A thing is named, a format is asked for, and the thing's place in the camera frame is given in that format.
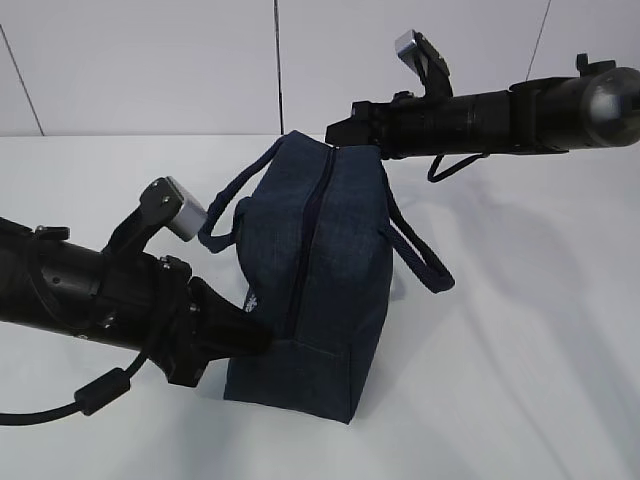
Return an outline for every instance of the white surface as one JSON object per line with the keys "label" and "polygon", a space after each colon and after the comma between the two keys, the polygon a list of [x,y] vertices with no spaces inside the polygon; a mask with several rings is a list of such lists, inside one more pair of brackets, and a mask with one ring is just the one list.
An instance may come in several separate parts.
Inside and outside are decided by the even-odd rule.
{"label": "white surface", "polygon": [[0,21],[48,135],[279,132],[270,2],[3,1]]}
{"label": "white surface", "polygon": [[280,0],[287,129],[324,133],[357,100],[422,93],[394,42],[421,31],[451,70],[456,95],[523,81],[546,0]]}
{"label": "white surface", "polygon": [[1,40],[0,135],[40,135],[9,52]]}
{"label": "white surface", "polygon": [[[273,137],[0,140],[2,215],[68,225],[100,248],[154,177],[203,203]],[[91,418],[0,429],[13,479],[640,478],[640,162],[637,147],[497,157],[432,186],[424,160],[388,163],[407,219],[455,289],[426,292],[396,262],[392,302],[351,426],[220,400],[224,362],[195,391],[146,366]],[[233,252],[162,232],[239,302]],[[132,353],[0,325],[0,410],[70,400]]]}

